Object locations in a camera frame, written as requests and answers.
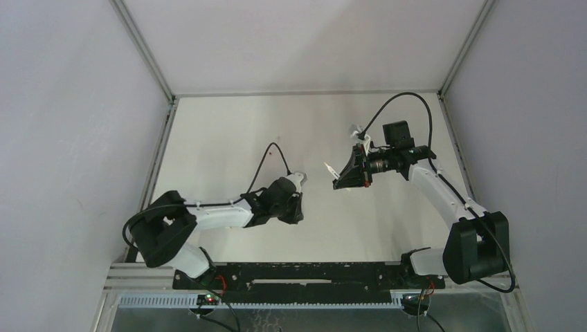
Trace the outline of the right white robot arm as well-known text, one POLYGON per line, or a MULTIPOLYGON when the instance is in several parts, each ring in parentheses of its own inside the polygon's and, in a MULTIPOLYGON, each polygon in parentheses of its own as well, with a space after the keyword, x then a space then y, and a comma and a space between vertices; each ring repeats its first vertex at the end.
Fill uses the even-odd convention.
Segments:
POLYGON ((377 147, 361 127, 350 129, 356 140, 347 165, 336 173, 333 188, 370 187, 374 175, 396 172, 415 186, 449 228, 442 248, 422 248, 403 254, 412 275, 445 276, 457 284, 510 272, 509 223, 502 212, 489 212, 461 194, 446 176, 436 155, 417 146, 405 121, 383 126, 385 145, 377 147))

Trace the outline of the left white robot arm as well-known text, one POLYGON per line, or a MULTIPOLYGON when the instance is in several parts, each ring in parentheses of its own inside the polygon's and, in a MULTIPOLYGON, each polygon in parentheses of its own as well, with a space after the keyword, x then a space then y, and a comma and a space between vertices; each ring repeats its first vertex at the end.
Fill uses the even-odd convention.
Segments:
POLYGON ((277 219, 289 225, 302 221, 302 172, 281 176, 270 186, 240 194, 223 203, 190 202, 176 190, 160 196, 123 227, 149 268, 170 266, 197 279, 213 270, 210 255, 190 242, 196 232, 219 228, 252 228, 277 219))

